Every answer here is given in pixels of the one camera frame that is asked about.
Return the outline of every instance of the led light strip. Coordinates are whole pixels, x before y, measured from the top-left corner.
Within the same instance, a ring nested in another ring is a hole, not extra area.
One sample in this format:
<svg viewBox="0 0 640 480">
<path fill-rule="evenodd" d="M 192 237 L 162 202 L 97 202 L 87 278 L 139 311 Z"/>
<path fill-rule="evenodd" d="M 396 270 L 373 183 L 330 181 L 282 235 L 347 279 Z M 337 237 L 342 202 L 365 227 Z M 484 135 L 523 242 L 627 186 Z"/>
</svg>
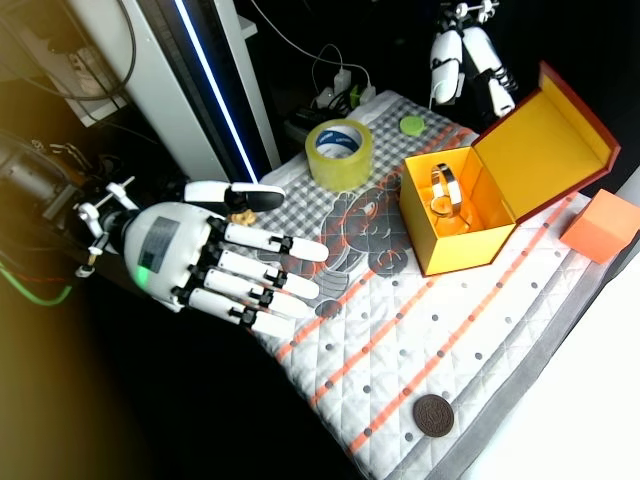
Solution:
<svg viewBox="0 0 640 480">
<path fill-rule="evenodd" d="M 176 7 L 178 7 L 178 12 L 180 12 L 180 17 L 182 18 L 182 23 L 184 23 L 185 28 L 187 29 L 187 33 L 189 34 L 189 38 L 191 39 L 191 43 L 193 44 L 193 48 L 195 48 L 196 53 L 198 54 L 198 59 L 200 60 L 200 64 L 204 69 L 204 73 L 207 76 L 207 80 L 209 80 L 209 85 L 211 86 L 211 90 L 213 94 L 216 96 L 218 100 L 218 105 L 220 105 L 220 110 L 222 110 L 222 115 L 224 119 L 227 121 L 227 125 L 229 126 L 229 130 L 231 131 L 231 135 L 236 142 L 238 147 L 238 151 L 240 152 L 240 156 L 242 156 L 242 160 L 244 161 L 245 166 L 247 167 L 247 171 L 251 176 L 251 181 L 253 183 L 258 183 L 258 179 L 256 178 L 256 174 L 253 171 L 253 167 L 251 166 L 251 162 L 249 161 L 249 157 L 247 156 L 247 152 L 244 150 L 244 146 L 242 145 L 242 141 L 240 140 L 240 136 L 238 135 L 238 131 L 236 130 L 236 126 L 231 119 L 231 115 L 229 114 L 229 110 L 227 109 L 227 104 L 222 97 L 222 93 L 218 88 L 218 83 L 216 82 L 215 77 L 213 76 L 213 72 L 211 71 L 211 66 L 209 65 L 209 61 L 207 60 L 206 55 L 204 54 L 204 50 L 202 50 L 202 45 L 200 45 L 200 39 L 198 38 L 198 34 L 193 28 L 193 24 L 191 23 L 191 18 L 189 17 L 189 13 L 184 6 L 182 0 L 175 0 Z"/>
</svg>

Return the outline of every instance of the open box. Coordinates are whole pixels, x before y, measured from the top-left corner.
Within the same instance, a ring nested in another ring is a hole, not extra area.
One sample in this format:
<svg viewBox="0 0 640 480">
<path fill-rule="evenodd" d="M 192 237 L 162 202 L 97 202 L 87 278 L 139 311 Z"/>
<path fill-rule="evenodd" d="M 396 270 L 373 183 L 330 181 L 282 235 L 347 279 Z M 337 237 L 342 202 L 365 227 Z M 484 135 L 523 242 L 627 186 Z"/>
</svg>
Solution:
<svg viewBox="0 0 640 480">
<path fill-rule="evenodd" d="M 400 210 L 424 275 L 491 263 L 518 223 L 611 170 L 620 146 L 544 62 L 539 87 L 471 147 L 405 160 Z M 439 163 L 460 184 L 464 233 L 429 207 Z"/>
</svg>

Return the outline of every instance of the robotic arm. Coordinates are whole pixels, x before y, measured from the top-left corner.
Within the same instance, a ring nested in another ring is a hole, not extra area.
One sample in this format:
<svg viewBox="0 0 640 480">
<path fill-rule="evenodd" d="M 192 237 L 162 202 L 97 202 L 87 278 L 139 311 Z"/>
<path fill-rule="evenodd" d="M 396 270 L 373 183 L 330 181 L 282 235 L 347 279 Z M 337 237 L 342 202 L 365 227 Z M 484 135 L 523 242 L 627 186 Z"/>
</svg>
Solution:
<svg viewBox="0 0 640 480">
<path fill-rule="evenodd" d="M 515 108 L 509 92 L 517 85 L 496 54 L 491 40 L 478 25 L 495 14 L 498 3 L 482 0 L 478 6 L 459 3 L 444 10 L 442 29 L 431 47 L 430 103 L 450 104 L 462 93 L 465 77 L 480 82 L 488 95 L 492 113 L 503 117 Z M 478 12 L 473 20 L 470 12 Z"/>
<path fill-rule="evenodd" d="M 185 187 L 186 203 L 163 202 L 140 210 L 127 197 L 126 183 L 110 184 L 109 195 L 97 205 L 85 203 L 78 207 L 80 217 L 96 237 L 89 249 L 94 260 L 103 250 L 122 254 L 134 282 L 175 312 L 190 307 L 269 335 L 293 335 L 294 323 L 285 317 L 304 317 L 308 313 L 306 304 L 293 295 L 315 298 L 318 285 L 229 251 L 223 243 L 313 262 L 327 259 L 327 247 L 283 233 L 232 224 L 221 215 L 189 203 L 224 203 L 232 212 L 247 208 L 266 211 L 283 203 L 282 189 L 194 182 Z M 111 198 L 123 210 L 101 218 L 98 208 Z M 81 267 L 79 272 L 82 269 L 90 272 L 93 266 Z"/>
</svg>

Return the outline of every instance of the roll of tape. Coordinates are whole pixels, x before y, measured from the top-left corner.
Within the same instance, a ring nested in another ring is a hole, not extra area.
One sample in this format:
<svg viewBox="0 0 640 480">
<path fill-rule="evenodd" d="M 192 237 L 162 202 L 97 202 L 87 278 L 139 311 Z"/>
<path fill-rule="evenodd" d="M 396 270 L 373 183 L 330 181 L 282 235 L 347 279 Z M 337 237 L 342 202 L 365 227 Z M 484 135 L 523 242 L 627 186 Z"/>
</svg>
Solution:
<svg viewBox="0 0 640 480">
<path fill-rule="evenodd" d="M 311 176 L 334 192 L 352 190 L 371 174 L 373 139 L 354 120 L 330 120 L 314 128 L 305 142 Z"/>
</svg>

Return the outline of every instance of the orange block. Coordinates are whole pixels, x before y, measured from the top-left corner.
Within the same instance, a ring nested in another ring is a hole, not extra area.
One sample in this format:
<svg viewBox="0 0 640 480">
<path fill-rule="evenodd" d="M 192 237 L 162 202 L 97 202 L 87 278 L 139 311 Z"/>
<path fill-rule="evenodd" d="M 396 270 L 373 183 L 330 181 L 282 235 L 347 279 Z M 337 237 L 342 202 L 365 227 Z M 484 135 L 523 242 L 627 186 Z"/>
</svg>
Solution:
<svg viewBox="0 0 640 480">
<path fill-rule="evenodd" d="M 640 208 L 600 190 L 560 240 L 597 263 L 605 263 L 631 243 L 640 229 Z"/>
</svg>

